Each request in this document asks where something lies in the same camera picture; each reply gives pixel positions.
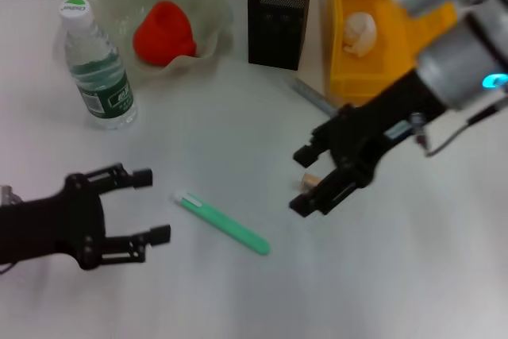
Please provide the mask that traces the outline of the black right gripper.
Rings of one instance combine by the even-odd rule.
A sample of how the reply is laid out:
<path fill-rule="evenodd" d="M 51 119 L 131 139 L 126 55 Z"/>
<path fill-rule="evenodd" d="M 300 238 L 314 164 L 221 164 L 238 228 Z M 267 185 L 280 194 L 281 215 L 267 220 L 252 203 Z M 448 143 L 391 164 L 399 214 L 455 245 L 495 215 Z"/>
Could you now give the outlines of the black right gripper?
<path fill-rule="evenodd" d="M 296 163 L 308 168 L 329 151 L 337 168 L 322 179 L 305 174 L 300 193 L 289 202 L 289 208 L 304 218 L 315 211 L 327 215 L 355 190 L 369 185 L 380 159 L 402 141 L 389 138 L 388 129 L 407 121 L 413 113 L 420 113 L 431 122 L 446 110 L 415 70 L 408 71 L 368 103 L 341 107 L 293 154 Z"/>

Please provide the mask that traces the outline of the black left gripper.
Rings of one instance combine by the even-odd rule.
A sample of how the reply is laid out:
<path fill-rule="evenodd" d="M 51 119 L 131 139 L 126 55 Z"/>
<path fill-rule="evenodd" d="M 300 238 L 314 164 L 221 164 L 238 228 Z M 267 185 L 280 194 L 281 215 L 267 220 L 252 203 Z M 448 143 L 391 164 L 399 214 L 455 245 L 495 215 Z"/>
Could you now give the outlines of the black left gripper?
<path fill-rule="evenodd" d="M 99 195 L 152 185 L 150 168 L 129 173 L 122 164 L 114 164 L 69 175 L 62 190 L 47 198 L 1 206 L 1 264 L 53 254 L 71 256 L 83 270 L 144 263 L 147 246 L 170 242 L 171 226 L 106 237 Z"/>

